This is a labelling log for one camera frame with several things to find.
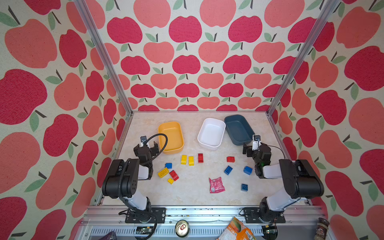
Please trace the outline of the red small lego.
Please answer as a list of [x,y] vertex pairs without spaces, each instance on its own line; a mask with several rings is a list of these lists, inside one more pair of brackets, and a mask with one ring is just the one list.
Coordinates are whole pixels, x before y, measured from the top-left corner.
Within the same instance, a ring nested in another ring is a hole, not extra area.
[[232,157],[232,156],[227,157],[227,162],[228,163],[234,163],[235,162],[235,157]]

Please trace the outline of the dark teal plastic bin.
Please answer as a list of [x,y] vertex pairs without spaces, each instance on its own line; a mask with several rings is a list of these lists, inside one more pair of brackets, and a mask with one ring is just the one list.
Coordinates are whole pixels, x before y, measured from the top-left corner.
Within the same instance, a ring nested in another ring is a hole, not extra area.
[[255,132],[244,116],[227,116],[224,122],[226,124],[226,131],[234,145],[242,146],[252,142]]

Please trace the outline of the yellow plastic bin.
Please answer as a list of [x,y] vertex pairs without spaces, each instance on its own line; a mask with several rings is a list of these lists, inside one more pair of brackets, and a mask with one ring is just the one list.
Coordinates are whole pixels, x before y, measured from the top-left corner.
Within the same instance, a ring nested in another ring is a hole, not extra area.
[[159,134],[165,134],[168,137],[168,143],[163,153],[166,155],[178,154],[184,149],[184,137],[180,123],[168,122],[159,125]]

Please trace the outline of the yellow rounded lego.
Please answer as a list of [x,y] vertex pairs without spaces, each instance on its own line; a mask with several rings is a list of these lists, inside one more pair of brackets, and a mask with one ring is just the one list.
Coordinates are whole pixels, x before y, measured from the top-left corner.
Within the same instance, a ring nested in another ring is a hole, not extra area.
[[194,156],[188,157],[188,164],[189,164],[189,166],[193,166],[195,164]]
[[182,157],[181,157],[181,164],[182,165],[186,165],[187,164],[187,160],[188,160],[188,156],[187,155],[182,155]]

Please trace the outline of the white plastic bin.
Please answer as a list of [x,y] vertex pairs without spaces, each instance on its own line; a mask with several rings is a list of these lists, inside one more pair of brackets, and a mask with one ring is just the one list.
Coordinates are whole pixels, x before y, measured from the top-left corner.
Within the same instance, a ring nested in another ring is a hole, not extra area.
[[208,150],[217,150],[222,143],[225,130],[224,121],[206,118],[198,134],[199,145]]

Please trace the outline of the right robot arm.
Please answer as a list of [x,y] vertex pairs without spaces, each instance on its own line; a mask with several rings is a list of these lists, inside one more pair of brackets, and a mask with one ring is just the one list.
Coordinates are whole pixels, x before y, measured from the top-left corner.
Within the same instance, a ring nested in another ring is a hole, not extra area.
[[243,144],[243,154],[255,162],[255,173],[260,179],[282,179],[283,187],[259,205],[259,219],[269,223],[284,213],[284,210],[302,200],[321,197],[324,185],[308,160],[280,159],[271,164],[271,148],[260,142]]

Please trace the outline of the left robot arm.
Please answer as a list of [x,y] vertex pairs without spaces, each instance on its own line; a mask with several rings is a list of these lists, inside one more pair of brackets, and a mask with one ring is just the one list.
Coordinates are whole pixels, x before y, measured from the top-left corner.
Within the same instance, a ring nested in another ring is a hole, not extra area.
[[119,199],[129,209],[129,213],[142,223],[154,218],[151,202],[138,190],[138,182],[150,180],[153,176],[153,159],[159,154],[159,146],[154,143],[140,143],[134,147],[135,158],[114,160],[102,185],[104,196]]

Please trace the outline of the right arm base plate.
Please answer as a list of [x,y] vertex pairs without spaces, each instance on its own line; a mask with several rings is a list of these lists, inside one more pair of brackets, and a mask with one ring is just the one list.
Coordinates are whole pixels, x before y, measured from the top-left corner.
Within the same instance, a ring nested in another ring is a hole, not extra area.
[[283,212],[271,210],[260,210],[259,207],[243,208],[239,213],[246,220],[247,224],[284,224],[286,219]]

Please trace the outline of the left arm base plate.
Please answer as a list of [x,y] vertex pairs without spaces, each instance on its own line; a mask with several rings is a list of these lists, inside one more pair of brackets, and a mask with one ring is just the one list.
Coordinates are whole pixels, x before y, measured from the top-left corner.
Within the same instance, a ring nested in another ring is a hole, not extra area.
[[129,209],[126,215],[127,224],[163,224],[166,217],[166,208],[152,208],[150,212]]

